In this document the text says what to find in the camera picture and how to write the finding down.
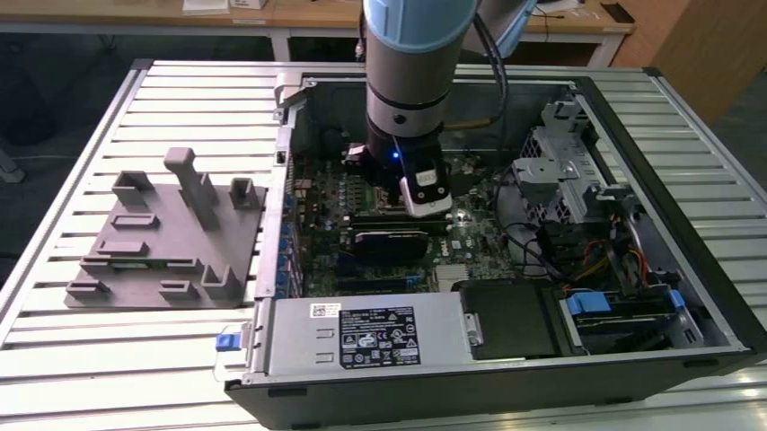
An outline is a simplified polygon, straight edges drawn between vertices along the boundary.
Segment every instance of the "blue drive latch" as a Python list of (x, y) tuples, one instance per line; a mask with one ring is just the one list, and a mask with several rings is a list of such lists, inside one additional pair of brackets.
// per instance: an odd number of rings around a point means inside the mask
[(681, 293), (679, 290), (671, 289), (668, 291), (668, 298), (671, 299), (671, 303), (673, 304), (673, 308), (679, 311), (684, 308), (684, 298), (681, 297)]
[(611, 312), (608, 298), (601, 292), (579, 292), (567, 298), (567, 308), (571, 315), (589, 312)]

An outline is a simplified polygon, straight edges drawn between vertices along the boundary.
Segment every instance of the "motherboard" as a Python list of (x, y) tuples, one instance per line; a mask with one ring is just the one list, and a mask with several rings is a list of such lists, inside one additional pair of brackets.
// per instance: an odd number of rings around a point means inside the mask
[(340, 159), (297, 160), (301, 296), (437, 292), (461, 279), (513, 277), (492, 169), (475, 154), (445, 161), (452, 210), (412, 218), (401, 198), (347, 174)]

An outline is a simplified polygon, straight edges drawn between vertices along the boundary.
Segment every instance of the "black floor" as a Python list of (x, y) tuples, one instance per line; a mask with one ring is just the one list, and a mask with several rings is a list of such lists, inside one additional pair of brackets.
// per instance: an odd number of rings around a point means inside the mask
[[(120, 86), (133, 58), (180, 60), (271, 60), (264, 38), (117, 37), (0, 34), (0, 67), (29, 72), (52, 109), (57, 132), (33, 146), (2, 145), (26, 173), (18, 184), (0, 182), (0, 285), (14, 265), (100, 116)], [(353, 41), (291, 41), (303, 61), (351, 61)], [(713, 132), (767, 187), (767, 75), (749, 87)]]

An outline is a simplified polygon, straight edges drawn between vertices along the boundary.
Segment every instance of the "gray block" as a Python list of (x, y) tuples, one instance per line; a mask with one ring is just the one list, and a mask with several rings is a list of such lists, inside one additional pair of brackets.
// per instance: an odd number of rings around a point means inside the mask
[(212, 186), (172, 148), (165, 166), (181, 186), (123, 172), (109, 213), (81, 270), (66, 286), (68, 307), (233, 308), (241, 303), (265, 189), (235, 179)]

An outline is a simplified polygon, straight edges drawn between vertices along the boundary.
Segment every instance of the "wooden table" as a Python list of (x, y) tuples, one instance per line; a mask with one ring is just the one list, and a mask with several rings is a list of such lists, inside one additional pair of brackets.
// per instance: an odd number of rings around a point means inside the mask
[[(289, 61), (291, 37), (357, 37), (360, 0), (269, 0), (263, 10), (183, 16), (183, 0), (1, 0), (0, 32), (267, 36), (276, 61)], [(531, 17), (521, 41), (595, 44), (589, 66), (609, 66), (632, 24), (587, 0), (564, 18)]]

